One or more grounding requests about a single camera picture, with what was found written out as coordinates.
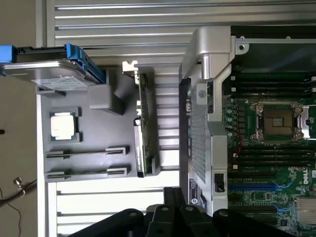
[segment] gray plastic panel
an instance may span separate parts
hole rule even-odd
[[[69,153],[92,153],[104,151],[109,147],[129,147],[128,154],[107,157],[105,154],[84,154],[69,158],[44,158],[45,173],[51,171],[66,171],[71,169],[75,173],[101,172],[115,166],[129,165],[131,170],[128,177],[136,176],[134,126],[136,114],[137,87],[133,79],[121,75],[117,82],[117,93],[126,101],[126,111],[123,116],[96,111],[89,108],[87,91],[67,92],[65,97],[41,97],[42,131],[44,153],[52,151],[67,151]],[[79,132],[82,135],[80,143],[55,143],[50,140],[51,111],[67,111],[68,108],[78,107]],[[97,178],[106,178],[107,174],[97,175]],[[84,180],[85,175],[75,175],[71,180]]]

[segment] dell logo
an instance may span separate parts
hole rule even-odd
[[[308,170],[303,170],[304,184],[308,184]]]

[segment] cpu socket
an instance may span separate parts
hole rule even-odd
[[[256,112],[256,133],[250,139],[261,143],[284,143],[303,139],[301,104],[258,102],[250,108]]]

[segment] gray wall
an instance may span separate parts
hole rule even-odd
[[[35,46],[35,0],[1,0],[0,44]],[[32,84],[0,78],[0,188],[4,196],[14,192],[12,180],[36,178],[36,100]],[[36,192],[12,203],[22,213],[22,237],[37,236]],[[18,237],[18,213],[0,209],[0,236]]]

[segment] motherboard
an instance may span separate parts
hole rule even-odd
[[[302,237],[316,237],[315,88],[304,73],[235,73],[223,84],[229,209]]]

